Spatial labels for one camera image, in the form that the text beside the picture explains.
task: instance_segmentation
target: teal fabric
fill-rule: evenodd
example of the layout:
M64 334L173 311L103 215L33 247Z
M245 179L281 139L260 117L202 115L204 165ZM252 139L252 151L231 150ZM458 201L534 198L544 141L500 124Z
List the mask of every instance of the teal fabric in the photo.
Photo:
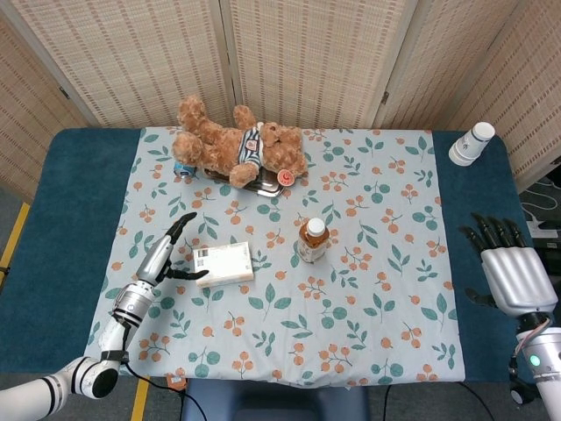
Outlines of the teal fabric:
M83 354L140 130L55 136L0 294L0 372L53 372Z
M53 372L82 355L89 336L139 130L66 130L53 140L39 190L0 295L0 372ZM512 218L527 233L502 142L468 168L448 149L462 132L433 132L444 198L466 378L507 380L516 323L471 304L464 288L487 292L478 256L458 231L470 212Z
M478 254L458 228L461 225L476 228L471 212L477 212L510 218L520 226L529 244L531 239L502 140L495 136L471 166L459 167L448 158L448 150L463 134L432 133L465 377L470 381L506 381L508 359L516 345L516 321L497 309L478 306L467 299L464 293L467 287L480 294L490 294L490 290ZM519 364L524 371L523 363Z

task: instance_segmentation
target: white cup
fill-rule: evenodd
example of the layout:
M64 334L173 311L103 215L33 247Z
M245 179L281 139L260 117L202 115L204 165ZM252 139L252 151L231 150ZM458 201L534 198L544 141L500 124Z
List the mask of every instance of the white cup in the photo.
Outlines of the white cup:
M479 158L481 152L494 136L494 127L489 123L477 123L469 132L456 140L448 156L461 167L467 167Z

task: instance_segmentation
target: table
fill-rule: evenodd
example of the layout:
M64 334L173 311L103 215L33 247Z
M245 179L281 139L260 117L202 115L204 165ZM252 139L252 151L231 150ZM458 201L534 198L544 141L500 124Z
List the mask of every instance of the table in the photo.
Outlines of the table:
M129 346L135 370L314 388L464 380L430 132L304 131L309 174L270 199L174 177L176 130L141 134L85 354L101 352L99 328L152 242L195 209L174 266L248 241L255 281L163 282ZM297 238L314 216L330 239L311 265Z
M471 167L455 168L446 151L459 134L433 133L445 224L465 224L469 211L479 211L513 218L523 225L504 146L492 142ZM80 153L74 148L78 139ZM65 131L53 141L11 277L0 297L1 316L10 320L0 330L0 347L6 355L3 371L56 370L82 352L137 144L138 131L108 129ZM481 189L480 183L489 179L496 180L496 185ZM67 229L69 222L74 224L72 230ZM53 227L48 237L44 226ZM85 235L87 245L82 243ZM476 256L465 253L464 239L454 229L448 229L446 236L455 288L485 288ZM92 244L95 253L90 252ZM56 258L62 255L74 264ZM41 279L46 275L48 282ZM71 282L74 288L68 287ZM456 294L456 306L466 378L505 379L505 355L515 343L511 334L514 321L498 311L474 308L462 294ZM60 322L53 326L51 320ZM38 340L43 345L40 349L35 345Z

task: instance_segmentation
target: robotic arm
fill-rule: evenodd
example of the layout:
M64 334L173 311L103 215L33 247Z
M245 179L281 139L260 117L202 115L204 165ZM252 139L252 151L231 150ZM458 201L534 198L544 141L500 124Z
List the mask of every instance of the robotic arm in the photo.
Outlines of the robotic arm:
M53 375L0 391L1 420L41 419L60 410L70 394L100 399L115 388L119 366L129 361L126 349L155 298L153 288L166 277L195 280L208 273L203 270L190 274L171 269L169 256L175 242L195 216L196 212L192 212L175 222L148 251L138 268L138 280L119 292L111 319L99 337L101 359L77 358Z
M514 222L472 215L480 234L467 226L460 231L479 253L492 295L480 296L472 289L466 294L475 303L497 307L518 320L518 345L508 364L511 396L518 404L541 396L550 418L561 420L561 328L550 327L557 295L536 250L526 246ZM536 386L518 379L520 351Z

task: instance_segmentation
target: black chair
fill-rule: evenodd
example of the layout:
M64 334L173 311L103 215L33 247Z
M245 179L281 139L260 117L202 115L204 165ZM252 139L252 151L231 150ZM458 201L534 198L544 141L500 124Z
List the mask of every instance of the black chair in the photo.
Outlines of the black chair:
M251 381L189 379L188 393L209 421L369 421L365 387L298 389ZM203 421L185 399L183 421Z

